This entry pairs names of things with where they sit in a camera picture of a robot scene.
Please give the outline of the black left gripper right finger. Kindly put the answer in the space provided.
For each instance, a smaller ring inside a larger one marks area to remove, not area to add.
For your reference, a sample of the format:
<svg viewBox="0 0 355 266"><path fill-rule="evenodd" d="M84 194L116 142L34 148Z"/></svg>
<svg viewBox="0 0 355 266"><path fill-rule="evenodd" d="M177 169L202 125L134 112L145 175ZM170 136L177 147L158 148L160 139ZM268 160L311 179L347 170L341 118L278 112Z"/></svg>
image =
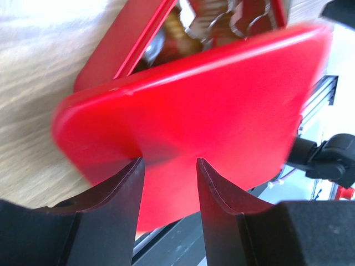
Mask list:
<svg viewBox="0 0 355 266"><path fill-rule="evenodd" d="M353 201L265 202L196 164L208 265L353 265Z"/></svg>

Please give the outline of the red tin lid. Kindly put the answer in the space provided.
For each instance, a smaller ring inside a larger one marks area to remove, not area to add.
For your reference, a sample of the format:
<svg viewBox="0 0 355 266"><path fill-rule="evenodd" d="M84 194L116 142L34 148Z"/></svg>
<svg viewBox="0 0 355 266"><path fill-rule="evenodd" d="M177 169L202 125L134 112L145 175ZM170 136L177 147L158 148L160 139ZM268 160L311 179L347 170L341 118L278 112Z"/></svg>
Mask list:
<svg viewBox="0 0 355 266"><path fill-rule="evenodd" d="M56 108L54 141L92 184L142 157L152 231L199 211L199 158L245 190L279 172L331 42L293 25L85 89Z"/></svg>

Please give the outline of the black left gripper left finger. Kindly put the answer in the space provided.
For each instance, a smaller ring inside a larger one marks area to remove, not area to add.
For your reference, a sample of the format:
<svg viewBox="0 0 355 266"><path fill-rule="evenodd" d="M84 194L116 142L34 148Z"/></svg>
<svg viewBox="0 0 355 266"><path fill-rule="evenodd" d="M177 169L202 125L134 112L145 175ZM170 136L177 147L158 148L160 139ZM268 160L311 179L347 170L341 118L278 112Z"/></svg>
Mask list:
<svg viewBox="0 0 355 266"><path fill-rule="evenodd" d="M137 158L53 207L1 201L1 264L130 265L144 176Z"/></svg>

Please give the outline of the white square chocolate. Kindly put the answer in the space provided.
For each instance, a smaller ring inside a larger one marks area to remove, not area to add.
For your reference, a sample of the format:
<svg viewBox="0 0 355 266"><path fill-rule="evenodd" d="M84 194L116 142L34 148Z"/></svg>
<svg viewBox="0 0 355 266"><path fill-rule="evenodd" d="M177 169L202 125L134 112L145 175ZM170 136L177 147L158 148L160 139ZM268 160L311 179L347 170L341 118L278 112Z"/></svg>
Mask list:
<svg viewBox="0 0 355 266"><path fill-rule="evenodd" d="M193 38L206 39L210 18L207 16L205 1L178 1L180 19L185 32Z"/></svg>

